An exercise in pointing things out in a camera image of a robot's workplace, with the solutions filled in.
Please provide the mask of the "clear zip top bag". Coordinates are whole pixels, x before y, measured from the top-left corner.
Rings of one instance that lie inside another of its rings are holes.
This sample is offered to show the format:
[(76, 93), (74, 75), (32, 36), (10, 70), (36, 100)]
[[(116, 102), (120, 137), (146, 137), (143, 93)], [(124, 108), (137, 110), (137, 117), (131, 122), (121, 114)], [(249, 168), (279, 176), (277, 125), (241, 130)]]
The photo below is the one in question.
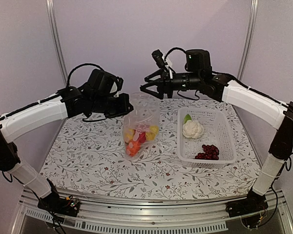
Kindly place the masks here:
[[(152, 125), (159, 127), (160, 106), (158, 99), (146, 93), (133, 93), (129, 95), (129, 100), (133, 105), (134, 110), (124, 118), (123, 135), (126, 128), (135, 129), (135, 131), (139, 132), (147, 132), (149, 127)], [(141, 148), (135, 156), (128, 156), (126, 154), (126, 146), (128, 144), (124, 142), (124, 157), (128, 160), (136, 160), (140, 158), (147, 147), (155, 143), (156, 138), (153, 141), (146, 141), (145, 143), (141, 144)]]

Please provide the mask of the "red toy bell pepper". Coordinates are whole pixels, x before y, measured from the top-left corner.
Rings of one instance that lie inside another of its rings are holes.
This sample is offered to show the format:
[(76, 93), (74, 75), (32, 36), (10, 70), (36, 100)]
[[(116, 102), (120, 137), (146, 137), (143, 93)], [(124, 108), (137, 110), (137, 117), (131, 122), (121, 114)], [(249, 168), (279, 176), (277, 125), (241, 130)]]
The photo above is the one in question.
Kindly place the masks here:
[(139, 132), (139, 131), (136, 131), (135, 132), (135, 135), (133, 137), (133, 140), (140, 143), (140, 144), (143, 144), (146, 142), (146, 133), (145, 132)]

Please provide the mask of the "orange toy pumpkin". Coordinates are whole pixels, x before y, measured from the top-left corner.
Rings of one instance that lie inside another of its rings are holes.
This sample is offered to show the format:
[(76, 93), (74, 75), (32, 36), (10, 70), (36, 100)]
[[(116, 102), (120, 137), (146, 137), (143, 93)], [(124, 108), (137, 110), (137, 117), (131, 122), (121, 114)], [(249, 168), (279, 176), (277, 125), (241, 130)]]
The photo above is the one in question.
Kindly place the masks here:
[(135, 156), (141, 148), (141, 143), (138, 141), (130, 141), (126, 146), (126, 154), (128, 156)]

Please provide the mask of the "white toy cauliflower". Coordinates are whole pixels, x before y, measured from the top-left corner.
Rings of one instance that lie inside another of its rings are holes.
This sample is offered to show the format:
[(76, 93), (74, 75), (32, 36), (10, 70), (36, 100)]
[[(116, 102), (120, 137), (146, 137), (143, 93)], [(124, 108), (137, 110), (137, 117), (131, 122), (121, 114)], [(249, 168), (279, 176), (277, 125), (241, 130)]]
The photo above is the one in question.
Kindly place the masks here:
[(189, 114), (186, 114), (182, 126), (182, 133), (186, 138), (198, 139), (203, 136), (204, 127), (197, 120), (192, 120)]

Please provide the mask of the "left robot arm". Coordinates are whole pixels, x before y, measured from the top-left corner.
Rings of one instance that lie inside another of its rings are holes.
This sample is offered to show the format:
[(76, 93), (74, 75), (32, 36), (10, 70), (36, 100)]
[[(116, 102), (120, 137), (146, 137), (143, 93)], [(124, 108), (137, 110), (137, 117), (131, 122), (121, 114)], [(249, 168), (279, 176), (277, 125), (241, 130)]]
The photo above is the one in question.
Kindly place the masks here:
[(46, 124), (83, 114), (122, 117), (133, 111), (129, 95), (120, 93), (123, 79), (94, 69), (81, 87), (66, 86), (51, 96), (0, 115), (0, 171), (8, 172), (31, 189), (53, 212), (63, 207), (51, 182), (18, 156), (14, 141)]

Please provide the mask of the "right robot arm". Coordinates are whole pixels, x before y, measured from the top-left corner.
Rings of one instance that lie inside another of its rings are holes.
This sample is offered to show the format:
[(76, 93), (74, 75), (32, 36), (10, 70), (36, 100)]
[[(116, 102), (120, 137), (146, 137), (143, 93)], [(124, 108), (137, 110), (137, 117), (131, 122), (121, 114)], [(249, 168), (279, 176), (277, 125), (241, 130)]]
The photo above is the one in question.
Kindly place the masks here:
[(185, 72), (176, 73), (168, 55), (153, 51), (151, 55), (159, 69), (145, 77), (140, 90), (158, 99), (171, 98), (175, 91), (198, 91), (215, 101), (239, 107), (276, 130), (261, 173), (248, 193), (250, 196), (243, 201), (243, 209), (252, 213), (261, 206), (261, 197), (277, 180), (293, 153), (293, 102), (278, 101), (244, 85), (231, 74), (213, 71), (207, 50), (190, 49), (184, 54)]

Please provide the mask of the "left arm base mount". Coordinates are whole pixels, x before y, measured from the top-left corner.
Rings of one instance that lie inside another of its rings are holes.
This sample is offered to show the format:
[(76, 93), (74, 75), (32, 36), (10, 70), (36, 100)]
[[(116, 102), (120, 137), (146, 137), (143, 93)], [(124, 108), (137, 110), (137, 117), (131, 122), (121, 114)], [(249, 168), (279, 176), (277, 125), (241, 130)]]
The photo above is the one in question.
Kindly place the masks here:
[(39, 198), (38, 208), (55, 214), (77, 217), (80, 209), (80, 200), (70, 195), (66, 198), (59, 196), (56, 187), (47, 179), (51, 186), (51, 194), (45, 198)]

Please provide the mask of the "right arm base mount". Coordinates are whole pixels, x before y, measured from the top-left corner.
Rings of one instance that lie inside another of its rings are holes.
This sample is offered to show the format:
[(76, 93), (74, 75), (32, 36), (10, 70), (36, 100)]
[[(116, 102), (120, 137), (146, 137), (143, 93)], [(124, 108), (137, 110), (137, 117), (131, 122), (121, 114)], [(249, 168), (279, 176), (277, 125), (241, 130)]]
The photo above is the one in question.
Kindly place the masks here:
[(248, 229), (256, 229), (267, 216), (268, 204), (265, 195), (258, 195), (250, 190), (246, 198), (226, 203), (229, 217), (241, 217), (241, 222)]

